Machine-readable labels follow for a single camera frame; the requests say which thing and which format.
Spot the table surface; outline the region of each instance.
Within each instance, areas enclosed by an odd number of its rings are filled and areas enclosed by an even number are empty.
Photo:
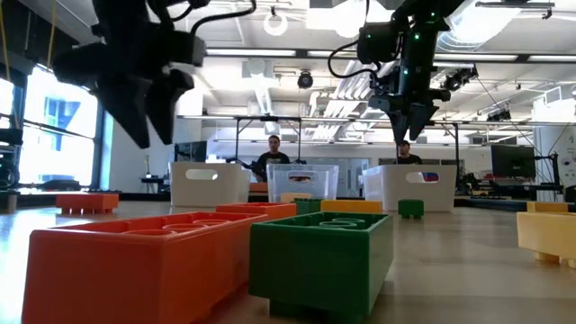
[[[191,210],[121,202],[115,214],[86,218],[62,216],[55,208],[0,214],[0,323],[20,323],[32,230]],[[367,323],[576,322],[576,271],[538,264],[518,248],[514,213],[456,208],[394,222],[394,262]],[[308,323],[271,318],[267,301],[246,290],[219,305],[207,322]]]

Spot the camera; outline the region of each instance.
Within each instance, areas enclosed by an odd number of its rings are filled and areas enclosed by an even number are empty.
[[[300,89],[310,89],[314,84],[314,79],[310,74],[310,71],[302,71],[300,77],[298,77],[298,87]]]

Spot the ceiling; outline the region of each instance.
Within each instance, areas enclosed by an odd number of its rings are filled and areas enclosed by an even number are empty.
[[[40,16],[50,20],[51,1],[20,1]],[[553,0],[553,2],[556,3],[556,7],[553,9],[551,19],[541,19],[543,10],[523,11],[476,51],[576,54],[576,38],[570,32],[576,28],[576,1]],[[176,28],[189,30],[201,17],[237,11],[246,8],[248,4],[246,1],[213,0],[208,7],[192,12],[185,20],[179,22]],[[272,5],[279,14],[287,16],[287,30],[281,36],[273,36],[264,29],[264,20]],[[203,25],[198,31],[199,36],[207,42],[209,48],[333,50],[351,41],[338,36],[333,30],[306,29],[309,0],[258,1],[258,6],[256,12],[250,16]],[[170,8],[170,13],[176,16],[186,7],[187,4],[175,5]],[[89,28],[97,22],[91,0],[58,0],[57,17],[58,27],[72,37],[81,42],[96,41]],[[240,113],[245,112],[248,103],[257,100],[253,86],[242,78],[242,62],[246,60],[248,58],[207,58],[204,66],[194,71],[196,79],[202,80],[204,106],[209,113],[229,113],[232,107],[238,107]],[[273,102],[308,104],[314,92],[333,93],[340,82],[329,73],[325,58],[266,60],[274,67],[276,77],[269,88]],[[333,62],[334,69],[340,72],[343,72],[348,64],[347,60]],[[478,111],[484,112],[483,110],[493,106],[494,101],[497,101],[511,103],[513,119],[525,120],[530,118],[532,100],[542,95],[543,91],[572,82],[576,84],[576,64],[481,63],[477,68],[484,86],[475,81],[461,91],[453,93],[453,99],[449,103],[439,104],[440,111],[436,114],[436,118],[446,116],[466,120],[478,118]],[[314,77],[313,88],[308,90],[298,88],[296,82],[301,70],[311,72]],[[484,87],[490,91],[490,95],[487,95]],[[283,113],[296,114],[300,111],[294,108],[292,113],[284,111]]]

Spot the man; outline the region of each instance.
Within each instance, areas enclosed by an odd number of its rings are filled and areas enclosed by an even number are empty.
[[[410,143],[407,140],[398,146],[398,164],[422,164],[419,156],[410,154]]]
[[[276,135],[270,136],[268,138],[268,148],[270,149],[270,151],[261,155],[257,161],[257,164],[262,168],[262,170],[266,171],[266,166],[269,163],[290,164],[290,159],[288,158],[288,156],[278,151],[278,149],[280,148],[279,137],[277,137]]]

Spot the yellow lego brick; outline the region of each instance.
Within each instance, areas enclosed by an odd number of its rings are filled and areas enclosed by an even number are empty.
[[[310,193],[282,193],[280,194],[280,203],[292,203],[296,198],[310,199]]]
[[[353,200],[325,200],[320,205],[323,212],[365,212],[382,213],[382,202],[353,201]]]
[[[528,212],[568,212],[567,202],[527,202]]]
[[[566,259],[576,267],[576,217],[566,214],[519,212],[518,246],[535,251],[535,259],[558,262]]]

